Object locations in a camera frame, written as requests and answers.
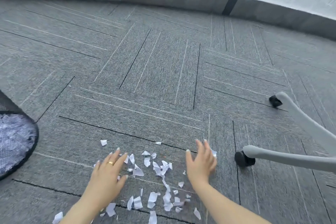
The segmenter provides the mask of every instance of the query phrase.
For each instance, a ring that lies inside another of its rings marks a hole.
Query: black caster wheel
[[[240,167],[249,167],[255,164],[255,158],[249,158],[243,151],[237,151],[234,155],[234,160]]]
[[[273,107],[278,107],[278,106],[282,105],[281,101],[279,99],[277,99],[277,97],[275,95],[271,96],[268,100],[271,102]]]

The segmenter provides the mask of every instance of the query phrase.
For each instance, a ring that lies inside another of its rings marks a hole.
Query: carpeted floor
[[[333,174],[259,159],[243,170],[233,159],[247,144],[326,156],[268,98],[287,92],[336,133],[335,42],[183,10],[0,0],[0,46],[0,89],[41,133],[29,161],[0,183],[2,223],[51,223],[81,196],[93,164],[117,147],[135,155],[145,176],[127,181],[118,220],[93,223],[148,223],[149,194],[165,187],[144,166],[144,150],[172,162],[166,182],[180,198],[191,195],[181,213],[166,212],[158,197],[158,223],[214,223],[183,175],[184,151],[208,139],[218,159],[211,184],[225,196],[273,224],[336,224]],[[141,188],[144,208],[127,211]]]

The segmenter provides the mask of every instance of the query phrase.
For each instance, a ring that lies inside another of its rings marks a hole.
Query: mesh trash bin
[[[0,90],[0,180],[28,160],[38,138],[35,121]]]

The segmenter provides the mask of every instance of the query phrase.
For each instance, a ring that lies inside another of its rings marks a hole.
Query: person
[[[213,156],[206,140],[204,144],[196,140],[197,156],[192,158],[190,150],[186,150],[188,179],[218,224],[270,224],[255,213],[229,200],[209,184],[209,176],[215,170],[217,159]],[[60,224],[89,224],[100,210],[116,199],[128,178],[124,175],[117,181],[119,172],[127,157],[127,153],[119,157],[120,149],[110,153],[105,160],[97,162],[91,179],[82,197],[69,210]]]

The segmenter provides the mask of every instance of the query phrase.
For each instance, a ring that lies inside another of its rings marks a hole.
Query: right arm
[[[217,224],[270,224],[255,213],[231,201],[209,184],[209,175],[215,170],[217,160],[212,155],[210,146],[205,140],[204,145],[196,140],[198,153],[192,159],[186,151],[187,174],[195,192],[208,209]]]

